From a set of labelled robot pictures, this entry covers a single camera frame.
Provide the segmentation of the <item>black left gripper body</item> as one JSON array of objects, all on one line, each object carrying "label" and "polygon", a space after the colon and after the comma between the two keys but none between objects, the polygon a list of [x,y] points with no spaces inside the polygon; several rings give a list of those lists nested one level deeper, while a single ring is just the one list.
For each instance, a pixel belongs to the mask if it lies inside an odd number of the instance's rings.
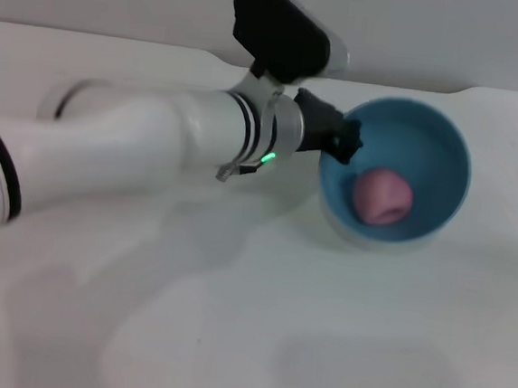
[{"label": "black left gripper body", "polygon": [[345,125],[342,112],[305,88],[297,92],[294,102],[304,120],[304,134],[297,151],[323,150],[332,156],[338,155]]}]

